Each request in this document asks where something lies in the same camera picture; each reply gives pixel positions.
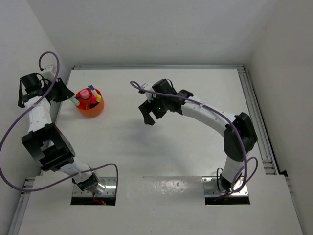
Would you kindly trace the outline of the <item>pale green highlighter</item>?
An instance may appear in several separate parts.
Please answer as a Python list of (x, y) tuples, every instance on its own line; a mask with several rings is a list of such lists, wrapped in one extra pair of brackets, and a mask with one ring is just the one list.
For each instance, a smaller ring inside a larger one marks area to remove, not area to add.
[(75, 97), (71, 97), (70, 101), (75, 105), (75, 106), (79, 106), (80, 105), (80, 101), (77, 100)]

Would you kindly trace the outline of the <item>pink glue stick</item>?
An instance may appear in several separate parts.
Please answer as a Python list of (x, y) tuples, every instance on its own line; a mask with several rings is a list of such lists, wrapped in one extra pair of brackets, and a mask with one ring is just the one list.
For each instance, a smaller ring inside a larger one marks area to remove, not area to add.
[(83, 89), (80, 91), (80, 97), (84, 100), (87, 100), (90, 98), (90, 93), (88, 91), (88, 89)]

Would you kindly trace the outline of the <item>black pink highlighter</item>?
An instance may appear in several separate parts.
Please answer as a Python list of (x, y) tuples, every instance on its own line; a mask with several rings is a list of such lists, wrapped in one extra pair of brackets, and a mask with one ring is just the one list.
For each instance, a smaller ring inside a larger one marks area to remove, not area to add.
[(90, 108), (94, 108), (97, 105), (96, 97), (92, 97), (90, 101)]

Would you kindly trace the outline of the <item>white pen blue cap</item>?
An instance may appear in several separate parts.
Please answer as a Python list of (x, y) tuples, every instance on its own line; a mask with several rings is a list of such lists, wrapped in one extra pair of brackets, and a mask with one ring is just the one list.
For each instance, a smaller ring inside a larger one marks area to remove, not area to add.
[(92, 86), (93, 90), (90, 90), (90, 91), (93, 93), (93, 95), (94, 95), (95, 97), (97, 97), (97, 95), (98, 95), (97, 91), (95, 90), (95, 88), (93, 87), (93, 85), (91, 85), (91, 86)]

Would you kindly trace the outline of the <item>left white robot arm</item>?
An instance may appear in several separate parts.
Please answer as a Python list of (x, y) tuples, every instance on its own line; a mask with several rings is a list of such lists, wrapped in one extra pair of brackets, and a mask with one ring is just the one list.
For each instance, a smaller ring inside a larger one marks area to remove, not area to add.
[(105, 185), (88, 164), (75, 157), (72, 145), (51, 120), (51, 102), (62, 102), (74, 93), (52, 71), (20, 78), (18, 106), (28, 108), (29, 129), (22, 144), (43, 171), (62, 172), (82, 191), (100, 195)]

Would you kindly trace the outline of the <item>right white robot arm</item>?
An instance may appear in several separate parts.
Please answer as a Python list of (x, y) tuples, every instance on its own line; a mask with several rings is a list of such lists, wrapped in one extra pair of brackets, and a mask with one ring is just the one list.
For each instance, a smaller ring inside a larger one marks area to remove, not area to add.
[(254, 148), (258, 138), (248, 114), (238, 115), (209, 107), (190, 91), (176, 91), (169, 79), (162, 79), (153, 85), (139, 85), (132, 81), (146, 100), (139, 106), (146, 125), (154, 125), (156, 119), (167, 112), (193, 118), (218, 132), (224, 139), (226, 161), (223, 171), (217, 176), (217, 187), (225, 194), (240, 191), (250, 180), (247, 174), (247, 154)]

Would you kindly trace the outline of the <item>orange round organizer container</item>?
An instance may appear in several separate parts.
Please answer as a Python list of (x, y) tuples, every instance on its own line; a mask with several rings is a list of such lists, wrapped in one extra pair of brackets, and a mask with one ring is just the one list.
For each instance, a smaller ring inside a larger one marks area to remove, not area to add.
[(94, 87), (88, 87), (80, 90), (75, 100), (79, 103), (76, 105), (77, 110), (86, 117), (94, 118), (102, 113), (105, 109), (105, 102), (100, 91)]

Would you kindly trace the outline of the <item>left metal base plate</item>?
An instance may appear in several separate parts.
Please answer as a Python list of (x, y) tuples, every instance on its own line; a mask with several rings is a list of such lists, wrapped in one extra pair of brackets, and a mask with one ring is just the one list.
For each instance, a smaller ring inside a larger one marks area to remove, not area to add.
[[(99, 184), (97, 186), (97, 197), (115, 197), (116, 191), (116, 177), (99, 177)], [(73, 197), (92, 197), (92, 192), (81, 191), (77, 185), (74, 185), (72, 191)]]

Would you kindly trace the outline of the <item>metal base plate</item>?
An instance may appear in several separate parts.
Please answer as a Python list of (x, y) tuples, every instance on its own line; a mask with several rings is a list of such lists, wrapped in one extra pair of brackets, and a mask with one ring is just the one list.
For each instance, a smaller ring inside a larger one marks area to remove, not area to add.
[[(97, 186), (97, 197), (115, 197), (116, 191), (116, 177), (99, 177), (99, 184)], [(74, 185), (72, 191), (73, 197), (92, 197), (92, 192), (81, 191), (77, 185)]]
[[(203, 177), (202, 178), (204, 196), (206, 198), (215, 198), (221, 197), (226, 194), (226, 190), (217, 184), (217, 177)], [(230, 192), (227, 193), (231, 197), (246, 197), (248, 196), (247, 186), (244, 186), (243, 189), (239, 192)]]

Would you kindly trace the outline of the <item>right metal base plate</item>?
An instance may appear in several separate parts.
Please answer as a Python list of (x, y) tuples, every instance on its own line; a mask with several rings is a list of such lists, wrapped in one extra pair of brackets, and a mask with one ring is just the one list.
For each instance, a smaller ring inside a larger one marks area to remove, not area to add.
[[(203, 177), (202, 178), (204, 196), (206, 198), (215, 198), (221, 197), (226, 194), (226, 190), (217, 184), (217, 177)], [(239, 192), (230, 192), (227, 193), (231, 197), (246, 197), (248, 196), (247, 186), (244, 186), (243, 189)]]

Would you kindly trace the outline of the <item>left aluminium table rail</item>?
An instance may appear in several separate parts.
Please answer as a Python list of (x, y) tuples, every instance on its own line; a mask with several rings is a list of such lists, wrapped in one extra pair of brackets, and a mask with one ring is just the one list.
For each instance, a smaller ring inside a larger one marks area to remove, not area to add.
[[(34, 181), (35, 181), (35, 177), (27, 177), (25, 179), (23, 189), (32, 189), (34, 185)], [(30, 194), (31, 194), (30, 192), (23, 192), (23, 191), (21, 192), (19, 202), (15, 210), (10, 228), (9, 228), (8, 235), (18, 235), (20, 228), (21, 228), (22, 220), (23, 220), (26, 208), (27, 208)]]

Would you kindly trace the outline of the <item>aluminium table rail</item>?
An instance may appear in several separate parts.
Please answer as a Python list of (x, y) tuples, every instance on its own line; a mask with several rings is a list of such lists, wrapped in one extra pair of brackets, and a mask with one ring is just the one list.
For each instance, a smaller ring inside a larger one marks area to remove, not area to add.
[[(35, 181), (35, 177), (27, 177), (25, 179), (23, 189), (32, 189), (34, 185), (34, 181)], [(20, 228), (21, 228), (22, 220), (23, 220), (26, 208), (27, 208), (30, 194), (31, 194), (30, 192), (23, 192), (23, 191), (21, 192), (19, 202), (15, 210), (10, 228), (9, 228), (8, 235), (18, 235)]]
[(258, 146), (265, 173), (266, 175), (278, 175), (279, 169), (270, 145), (268, 133), (266, 131), (252, 82), (244, 66), (240, 66), (237, 69), (237, 72), (243, 88), (250, 117), (258, 137)]

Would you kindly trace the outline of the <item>right aluminium table rail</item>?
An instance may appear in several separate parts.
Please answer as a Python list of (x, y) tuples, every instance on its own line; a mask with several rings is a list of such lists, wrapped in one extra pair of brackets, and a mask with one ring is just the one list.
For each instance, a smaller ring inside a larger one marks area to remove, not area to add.
[(237, 69), (237, 72), (243, 88), (250, 117), (258, 137), (258, 146), (265, 173), (266, 175), (278, 175), (279, 169), (270, 145), (268, 133), (266, 131), (252, 82), (244, 66), (240, 66)]

